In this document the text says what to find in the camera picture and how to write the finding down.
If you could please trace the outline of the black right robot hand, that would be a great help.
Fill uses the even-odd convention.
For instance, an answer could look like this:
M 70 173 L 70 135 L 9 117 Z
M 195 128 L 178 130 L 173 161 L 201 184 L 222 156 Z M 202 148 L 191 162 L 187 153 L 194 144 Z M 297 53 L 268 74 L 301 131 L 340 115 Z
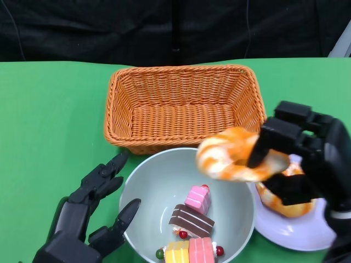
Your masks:
M 350 135 L 342 121 L 310 106 L 281 101 L 261 127 L 248 167 L 258 167 L 269 150 L 302 159 L 302 175 L 274 172 L 264 183 L 284 205 L 322 197 L 332 211 L 350 211 Z

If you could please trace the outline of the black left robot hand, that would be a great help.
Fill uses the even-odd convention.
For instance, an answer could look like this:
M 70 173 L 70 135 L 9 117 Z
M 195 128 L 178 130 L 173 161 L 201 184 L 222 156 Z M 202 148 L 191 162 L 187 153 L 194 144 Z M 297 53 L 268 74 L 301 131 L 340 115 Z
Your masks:
M 128 153 L 121 152 L 107 164 L 99 164 L 81 180 L 75 192 L 61 199 L 47 240 L 34 262 L 102 262 L 124 243 L 123 234 L 139 209 L 139 198 L 122 208 L 112 226 L 103 226 L 89 236 L 86 231 L 99 202 L 122 186 L 123 177 L 118 173 L 127 159 Z

